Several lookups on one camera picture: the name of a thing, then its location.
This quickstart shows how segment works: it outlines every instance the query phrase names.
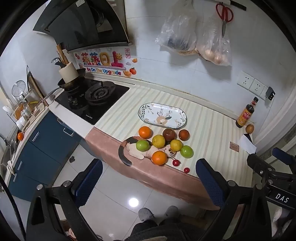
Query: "red cherry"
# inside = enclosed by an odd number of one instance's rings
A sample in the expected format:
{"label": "red cherry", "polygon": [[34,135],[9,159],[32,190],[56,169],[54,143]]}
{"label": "red cherry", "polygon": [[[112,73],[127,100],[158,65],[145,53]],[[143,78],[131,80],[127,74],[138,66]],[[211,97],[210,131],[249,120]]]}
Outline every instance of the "red cherry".
{"label": "red cherry", "polygon": [[184,168],[184,172],[185,172],[185,173],[189,173],[189,172],[190,172],[190,168],[185,167],[185,168]]}
{"label": "red cherry", "polygon": [[173,160],[173,166],[175,166],[175,167],[178,167],[180,165],[180,163],[181,162],[177,159]]}

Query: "bottle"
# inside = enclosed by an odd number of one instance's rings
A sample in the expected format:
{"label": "bottle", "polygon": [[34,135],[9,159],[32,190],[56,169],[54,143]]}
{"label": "bottle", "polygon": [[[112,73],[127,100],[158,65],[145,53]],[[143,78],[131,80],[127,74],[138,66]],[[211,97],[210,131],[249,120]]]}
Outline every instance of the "bottle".
{"label": "bottle", "polygon": [[257,97],[254,97],[254,99],[251,102],[251,106],[255,107],[255,105],[258,103],[258,100],[259,99]]}
{"label": "bottle", "polygon": [[253,113],[254,113],[254,107],[248,104],[235,122],[237,127],[242,128]]}

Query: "blue gripper pad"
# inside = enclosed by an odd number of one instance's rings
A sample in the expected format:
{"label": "blue gripper pad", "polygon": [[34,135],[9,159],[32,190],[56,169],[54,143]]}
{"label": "blue gripper pad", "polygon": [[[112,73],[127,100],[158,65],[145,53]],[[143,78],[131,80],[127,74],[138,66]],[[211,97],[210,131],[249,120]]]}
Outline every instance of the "blue gripper pad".
{"label": "blue gripper pad", "polygon": [[230,192],[224,177],[214,171],[204,158],[196,162],[195,169],[213,204],[222,208]]}
{"label": "blue gripper pad", "polygon": [[74,178],[71,192],[74,195],[76,207],[81,207],[86,204],[102,173],[102,161],[95,158],[83,172],[78,173]]}
{"label": "blue gripper pad", "polygon": [[295,162],[295,159],[292,155],[284,152],[283,150],[275,147],[272,150],[272,155],[279,159],[281,162],[285,163],[286,165],[292,165]]}

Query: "black glass cooktop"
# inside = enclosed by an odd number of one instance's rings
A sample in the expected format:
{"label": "black glass cooktop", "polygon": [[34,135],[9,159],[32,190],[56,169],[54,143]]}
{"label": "black glass cooktop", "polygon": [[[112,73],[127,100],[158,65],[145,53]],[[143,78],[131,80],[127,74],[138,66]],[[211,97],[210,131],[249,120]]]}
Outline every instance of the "black glass cooktop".
{"label": "black glass cooktop", "polygon": [[94,125],[129,90],[110,81],[86,79],[71,91],[63,91],[55,101]]}

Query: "electrical outlet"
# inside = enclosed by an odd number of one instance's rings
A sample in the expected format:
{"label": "electrical outlet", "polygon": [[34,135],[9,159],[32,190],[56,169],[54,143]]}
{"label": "electrical outlet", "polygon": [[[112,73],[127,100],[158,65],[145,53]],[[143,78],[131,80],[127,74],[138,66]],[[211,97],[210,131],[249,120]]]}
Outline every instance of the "electrical outlet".
{"label": "electrical outlet", "polygon": [[265,86],[264,89],[263,89],[263,91],[262,91],[262,93],[261,93],[260,96],[259,96],[261,99],[263,99],[263,100],[266,99],[265,94],[266,94],[266,91],[267,91],[267,90],[268,90],[268,87]]}
{"label": "electrical outlet", "polygon": [[251,91],[257,96],[260,96],[264,88],[264,84],[262,84],[259,80],[254,79],[253,83],[251,84],[251,87],[249,88],[249,91]]}
{"label": "electrical outlet", "polygon": [[237,77],[237,84],[248,90],[251,87],[253,80],[254,78],[252,76],[241,71]]}

